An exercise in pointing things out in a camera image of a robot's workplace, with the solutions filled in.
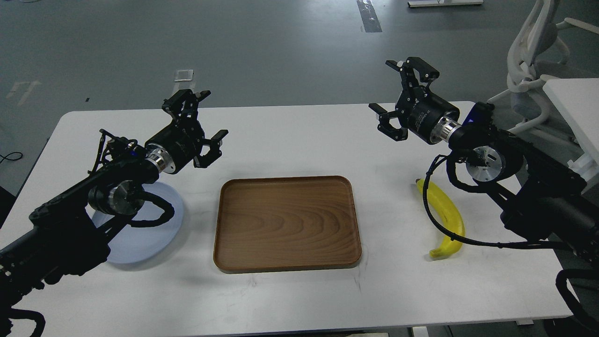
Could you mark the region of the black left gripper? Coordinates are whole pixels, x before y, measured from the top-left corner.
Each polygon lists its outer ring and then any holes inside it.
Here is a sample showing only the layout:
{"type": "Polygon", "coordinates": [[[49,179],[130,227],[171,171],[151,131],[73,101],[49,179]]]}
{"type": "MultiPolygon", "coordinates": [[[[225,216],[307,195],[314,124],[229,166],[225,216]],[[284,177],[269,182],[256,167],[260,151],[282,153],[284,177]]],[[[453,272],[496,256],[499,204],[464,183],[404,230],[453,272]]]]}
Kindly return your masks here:
{"type": "Polygon", "coordinates": [[[144,144],[148,159],[154,161],[159,171],[176,174],[190,161],[195,168],[205,169],[222,156],[220,147],[229,130],[219,130],[206,139],[197,119],[199,103],[210,95],[210,90],[180,89],[163,100],[162,109],[172,120],[144,144]],[[203,147],[208,147],[208,152],[202,155],[203,147]]]}

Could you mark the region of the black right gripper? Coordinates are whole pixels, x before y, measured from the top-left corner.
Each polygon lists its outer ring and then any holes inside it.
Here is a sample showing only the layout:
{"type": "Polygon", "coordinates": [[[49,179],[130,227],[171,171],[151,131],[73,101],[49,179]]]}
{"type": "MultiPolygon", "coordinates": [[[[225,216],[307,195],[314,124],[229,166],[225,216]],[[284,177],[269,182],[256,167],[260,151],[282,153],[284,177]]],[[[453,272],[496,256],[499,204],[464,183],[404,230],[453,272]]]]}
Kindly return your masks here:
{"type": "Polygon", "coordinates": [[[386,60],[386,65],[400,73],[402,79],[402,93],[396,103],[399,117],[396,111],[387,111],[377,103],[368,104],[368,108],[377,114],[377,130],[393,141],[407,140],[411,131],[428,144],[441,142],[443,124],[447,120],[458,121],[460,110],[428,91],[433,81],[440,77],[440,71],[417,56],[402,62],[386,60]],[[391,124],[396,118],[402,127],[391,124]]]}

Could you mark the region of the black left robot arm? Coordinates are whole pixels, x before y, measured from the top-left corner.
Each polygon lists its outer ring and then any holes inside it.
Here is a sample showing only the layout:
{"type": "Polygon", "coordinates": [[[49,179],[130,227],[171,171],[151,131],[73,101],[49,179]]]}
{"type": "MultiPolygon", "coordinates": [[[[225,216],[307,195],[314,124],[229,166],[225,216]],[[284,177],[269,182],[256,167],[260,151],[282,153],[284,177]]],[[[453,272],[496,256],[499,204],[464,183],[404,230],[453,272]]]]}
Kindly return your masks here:
{"type": "Polygon", "coordinates": [[[175,215],[170,202],[144,190],[161,173],[175,175],[189,162],[206,168],[221,157],[227,130],[211,138],[199,123],[199,103],[211,92],[180,89],[165,99],[171,122],[145,145],[100,130],[96,160],[88,176],[37,207],[33,228],[1,250],[1,335],[13,320],[32,320],[40,337],[45,318],[15,305],[32,290],[55,284],[64,275],[81,276],[106,262],[109,243],[126,226],[156,227],[175,215]]]}

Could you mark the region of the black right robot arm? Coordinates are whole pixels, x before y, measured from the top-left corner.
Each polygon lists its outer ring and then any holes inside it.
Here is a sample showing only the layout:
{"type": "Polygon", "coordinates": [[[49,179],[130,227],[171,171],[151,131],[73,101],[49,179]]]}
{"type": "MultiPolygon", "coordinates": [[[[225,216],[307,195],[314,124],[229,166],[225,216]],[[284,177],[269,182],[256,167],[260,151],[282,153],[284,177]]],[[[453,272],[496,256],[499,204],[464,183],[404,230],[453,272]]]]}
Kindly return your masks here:
{"type": "Polygon", "coordinates": [[[559,249],[584,260],[591,269],[559,271],[555,285],[578,324],[596,337],[598,320],[567,286],[571,279],[598,279],[598,207],[583,197],[585,179],[531,143],[497,128],[493,104],[475,103],[464,122],[459,122],[459,109],[430,89],[440,73],[425,60],[411,56],[385,64],[399,73],[402,91],[391,111],[376,103],[368,105],[377,114],[377,130],[395,141],[404,141],[413,133],[428,145],[445,142],[451,150],[436,156],[420,180],[422,204],[432,224],[453,242],[519,250],[559,249]],[[489,196],[501,208],[504,227],[523,241],[479,241],[440,224],[430,206],[441,200],[440,195],[433,196],[431,183],[441,164],[445,164],[453,186],[489,196]]]}

